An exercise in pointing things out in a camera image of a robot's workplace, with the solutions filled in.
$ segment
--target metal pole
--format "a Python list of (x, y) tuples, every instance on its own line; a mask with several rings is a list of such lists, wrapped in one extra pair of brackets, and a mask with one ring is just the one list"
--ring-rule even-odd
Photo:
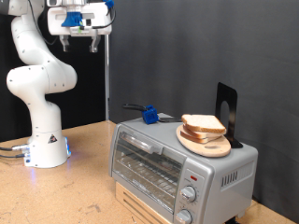
[(110, 91), (109, 91), (109, 53), (110, 53), (110, 41), (109, 35), (105, 35), (105, 109), (106, 109), (106, 120), (110, 120), (109, 114), (109, 98), (110, 98)]

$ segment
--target toaster oven knob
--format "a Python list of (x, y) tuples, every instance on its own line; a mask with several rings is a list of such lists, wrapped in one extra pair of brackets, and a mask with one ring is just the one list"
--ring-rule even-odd
[(187, 210), (181, 210), (177, 213), (176, 219), (181, 224), (190, 224), (192, 222), (192, 216)]
[(193, 202), (196, 197), (195, 189), (193, 189), (193, 187), (186, 187), (182, 189), (179, 194), (189, 203)]

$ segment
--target warning sticker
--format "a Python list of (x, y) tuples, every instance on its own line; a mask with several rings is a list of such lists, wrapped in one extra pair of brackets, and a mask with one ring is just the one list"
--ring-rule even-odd
[(50, 136), (49, 143), (57, 142), (57, 139), (55, 138), (54, 134)]

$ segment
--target cable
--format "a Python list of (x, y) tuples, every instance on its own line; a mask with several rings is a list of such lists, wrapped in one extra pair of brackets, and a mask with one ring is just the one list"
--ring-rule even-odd
[(0, 147), (0, 150), (2, 150), (2, 151), (12, 151), (12, 148), (9, 148), (9, 147)]
[(45, 41), (47, 44), (49, 44), (49, 45), (53, 45), (53, 44), (55, 44), (55, 42), (56, 42), (57, 39), (58, 39), (58, 36), (55, 37), (55, 39), (53, 40), (53, 42), (49, 42), (47, 39), (45, 39), (45, 37), (41, 34), (41, 31), (39, 30), (39, 27), (38, 27), (38, 25), (37, 25), (36, 18), (35, 18), (35, 15), (34, 15), (34, 10), (33, 10), (32, 5), (31, 5), (31, 1), (28, 0), (28, 2), (29, 2), (29, 5), (30, 5), (30, 8), (31, 8), (32, 17), (34, 18), (34, 22), (35, 22), (36, 29), (37, 29), (38, 33), (40, 34), (40, 36), (44, 39), (44, 41)]
[(3, 157), (3, 158), (22, 158), (22, 157), (25, 157), (25, 154), (19, 154), (19, 155), (15, 155), (15, 156), (0, 155), (0, 157)]
[(92, 26), (92, 28), (93, 29), (103, 29), (103, 28), (106, 28), (109, 25), (111, 25), (114, 22), (115, 18), (116, 18), (116, 10), (115, 10), (114, 7), (112, 7), (111, 10), (112, 9), (113, 9), (113, 18), (112, 18), (112, 20), (111, 20), (111, 22), (109, 24), (107, 24), (105, 26)]

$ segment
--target silver toaster oven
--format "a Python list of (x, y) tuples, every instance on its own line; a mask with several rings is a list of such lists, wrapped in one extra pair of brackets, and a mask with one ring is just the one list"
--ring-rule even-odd
[(242, 217), (251, 202), (257, 150), (243, 144), (225, 157), (202, 157), (179, 142), (180, 124), (118, 124), (109, 175), (170, 223), (221, 224)]

